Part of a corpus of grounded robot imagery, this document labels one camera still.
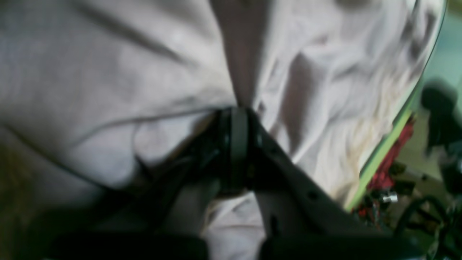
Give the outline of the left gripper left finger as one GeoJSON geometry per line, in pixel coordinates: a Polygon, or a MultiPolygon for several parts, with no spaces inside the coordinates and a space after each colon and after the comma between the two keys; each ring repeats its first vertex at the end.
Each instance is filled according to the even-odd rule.
{"type": "Polygon", "coordinates": [[[210,125],[163,166],[140,195],[110,191],[77,227],[39,236],[36,221],[23,260],[208,260],[201,232],[211,206],[240,196],[240,108],[210,125]]]}

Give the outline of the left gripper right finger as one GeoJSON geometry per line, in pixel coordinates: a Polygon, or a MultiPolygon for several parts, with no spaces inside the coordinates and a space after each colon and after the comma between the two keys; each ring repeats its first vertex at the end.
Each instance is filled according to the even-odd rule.
{"type": "Polygon", "coordinates": [[[295,166],[249,109],[238,109],[246,147],[244,186],[253,191],[266,239],[259,260],[417,260],[411,242],[366,227],[295,166]]]}

